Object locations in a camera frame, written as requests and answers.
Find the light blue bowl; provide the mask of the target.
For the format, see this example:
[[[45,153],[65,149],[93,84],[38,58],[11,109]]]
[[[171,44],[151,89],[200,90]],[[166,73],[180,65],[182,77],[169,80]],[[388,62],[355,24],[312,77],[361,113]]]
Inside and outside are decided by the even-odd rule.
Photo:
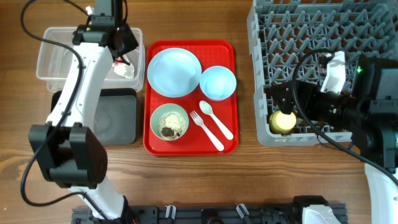
[[[223,66],[207,68],[200,78],[200,89],[213,100],[222,101],[229,98],[236,90],[237,81],[234,73]]]

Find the white plastic spoon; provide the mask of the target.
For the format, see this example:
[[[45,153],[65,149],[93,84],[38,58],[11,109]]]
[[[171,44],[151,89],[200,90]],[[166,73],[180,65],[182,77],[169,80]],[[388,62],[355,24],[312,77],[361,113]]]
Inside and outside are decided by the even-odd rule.
[[[225,138],[228,140],[232,140],[234,138],[233,133],[218,119],[218,117],[214,114],[213,108],[209,103],[204,100],[199,102],[199,107],[204,114],[210,116],[216,125],[219,127],[220,131],[224,134]]]

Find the light blue plate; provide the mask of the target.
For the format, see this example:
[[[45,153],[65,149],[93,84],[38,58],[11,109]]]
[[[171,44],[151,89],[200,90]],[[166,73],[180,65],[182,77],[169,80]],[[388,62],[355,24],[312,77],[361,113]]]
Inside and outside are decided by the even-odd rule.
[[[199,59],[182,48],[169,48],[157,53],[147,67],[149,85],[158,94],[180,98],[199,84],[202,67]]]

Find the white plastic fork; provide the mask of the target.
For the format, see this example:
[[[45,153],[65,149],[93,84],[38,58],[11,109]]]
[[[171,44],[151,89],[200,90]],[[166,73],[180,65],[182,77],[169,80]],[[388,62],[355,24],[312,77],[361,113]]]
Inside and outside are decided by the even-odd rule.
[[[210,141],[213,143],[214,147],[216,147],[216,149],[218,151],[223,151],[224,150],[224,145],[221,143],[221,141],[206,127],[206,125],[204,124],[203,119],[198,115],[198,113],[196,111],[192,111],[190,112],[190,116],[192,118],[192,120],[194,121],[194,123],[196,125],[198,125],[199,127],[202,128],[202,130],[204,130],[205,134],[208,136],[208,138],[210,139]]]

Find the green bowl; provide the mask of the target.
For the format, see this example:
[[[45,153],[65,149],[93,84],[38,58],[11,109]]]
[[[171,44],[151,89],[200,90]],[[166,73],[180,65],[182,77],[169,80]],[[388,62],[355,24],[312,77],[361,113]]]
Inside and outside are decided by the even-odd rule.
[[[159,107],[152,113],[152,115],[151,115],[151,117],[150,117],[150,128],[151,128],[152,132],[153,132],[158,138],[160,138],[161,140],[164,140],[164,141],[174,141],[174,140],[177,140],[177,139],[174,139],[174,140],[167,140],[167,139],[162,138],[162,137],[160,136],[159,130],[158,130],[158,122],[159,122],[160,117],[161,117],[163,114],[168,113],[168,112],[172,112],[172,111],[176,111],[176,112],[178,112],[178,113],[181,113],[182,116],[185,118],[185,120],[186,120],[186,122],[187,122],[187,128],[186,128],[185,133],[187,132],[187,129],[188,129],[188,126],[189,126],[188,114],[187,114],[187,112],[186,112],[181,106],[179,106],[179,105],[177,105],[177,104],[173,104],[173,103],[167,103],[167,104],[163,104],[163,105],[159,106]]]

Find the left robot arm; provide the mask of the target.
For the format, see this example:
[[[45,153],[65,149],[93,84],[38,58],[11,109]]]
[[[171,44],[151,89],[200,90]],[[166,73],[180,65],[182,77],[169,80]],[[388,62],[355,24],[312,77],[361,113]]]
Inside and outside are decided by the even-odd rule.
[[[72,64],[56,106],[45,124],[33,125],[31,163],[45,180],[79,196],[97,223],[137,223],[127,198],[107,178],[108,155],[93,133],[104,79],[117,59],[138,42],[127,24],[126,1],[96,1],[72,35]]]

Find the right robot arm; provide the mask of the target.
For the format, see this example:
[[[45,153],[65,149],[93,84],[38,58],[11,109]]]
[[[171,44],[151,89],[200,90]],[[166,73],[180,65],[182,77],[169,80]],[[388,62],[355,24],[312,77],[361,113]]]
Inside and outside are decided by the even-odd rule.
[[[372,223],[397,223],[397,61],[360,57],[349,95],[341,92],[344,56],[324,54],[319,67],[322,86],[293,78],[270,94],[285,114],[297,110],[309,124],[324,121],[351,132],[365,163]]]

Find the yellow plastic cup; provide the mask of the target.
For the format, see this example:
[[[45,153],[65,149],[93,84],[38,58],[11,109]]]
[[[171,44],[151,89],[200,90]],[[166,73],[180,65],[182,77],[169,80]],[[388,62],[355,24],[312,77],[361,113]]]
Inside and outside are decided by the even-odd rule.
[[[294,113],[284,114],[276,111],[269,118],[270,131],[274,134],[286,134],[296,125],[297,117]]]

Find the rice and food scraps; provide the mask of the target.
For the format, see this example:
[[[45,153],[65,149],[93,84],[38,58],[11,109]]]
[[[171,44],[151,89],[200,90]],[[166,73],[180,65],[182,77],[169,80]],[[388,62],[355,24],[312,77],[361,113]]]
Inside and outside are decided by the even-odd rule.
[[[187,122],[181,113],[176,111],[163,114],[158,122],[159,134],[167,140],[181,137],[187,128]]]

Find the white tissue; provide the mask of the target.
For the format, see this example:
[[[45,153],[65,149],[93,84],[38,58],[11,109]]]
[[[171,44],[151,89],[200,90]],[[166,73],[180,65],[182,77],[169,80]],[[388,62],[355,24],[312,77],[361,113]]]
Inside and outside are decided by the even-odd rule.
[[[113,70],[114,73],[127,79],[133,79],[134,78],[134,66],[133,64],[129,61],[127,55],[123,55],[120,57],[124,60],[123,64],[119,64],[117,66],[113,65]]]

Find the red snack wrapper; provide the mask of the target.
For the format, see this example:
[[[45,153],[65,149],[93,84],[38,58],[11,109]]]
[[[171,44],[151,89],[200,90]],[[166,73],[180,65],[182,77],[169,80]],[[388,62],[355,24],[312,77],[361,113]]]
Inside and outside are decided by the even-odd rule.
[[[117,66],[117,65],[119,65],[119,64],[123,64],[124,63],[124,60],[122,59],[122,58],[117,58],[115,61],[114,61],[114,63],[113,63],[113,65],[114,66]]]

